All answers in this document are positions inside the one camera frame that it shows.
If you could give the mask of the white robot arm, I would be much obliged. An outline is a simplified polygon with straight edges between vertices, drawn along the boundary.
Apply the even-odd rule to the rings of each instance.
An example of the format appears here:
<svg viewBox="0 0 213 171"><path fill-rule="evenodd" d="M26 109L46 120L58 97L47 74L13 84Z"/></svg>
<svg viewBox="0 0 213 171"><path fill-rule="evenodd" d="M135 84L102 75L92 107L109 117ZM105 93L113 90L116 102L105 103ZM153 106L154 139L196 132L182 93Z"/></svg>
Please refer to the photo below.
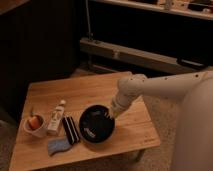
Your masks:
<svg viewBox="0 0 213 171"><path fill-rule="evenodd" d="M147 78L122 77L110 106L111 118L141 95L181 101L170 171L213 171L213 71Z"/></svg>

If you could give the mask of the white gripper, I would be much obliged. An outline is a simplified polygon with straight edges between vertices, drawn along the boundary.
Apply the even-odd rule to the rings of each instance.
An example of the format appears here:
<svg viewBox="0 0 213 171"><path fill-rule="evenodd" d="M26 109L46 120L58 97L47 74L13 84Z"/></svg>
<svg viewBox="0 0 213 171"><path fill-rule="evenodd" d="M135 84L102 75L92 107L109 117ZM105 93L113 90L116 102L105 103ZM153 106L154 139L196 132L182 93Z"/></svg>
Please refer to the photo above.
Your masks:
<svg viewBox="0 0 213 171"><path fill-rule="evenodd" d="M132 104L130 98L123 94L117 94L111 101L109 116L111 118L117 118L124 113Z"/></svg>

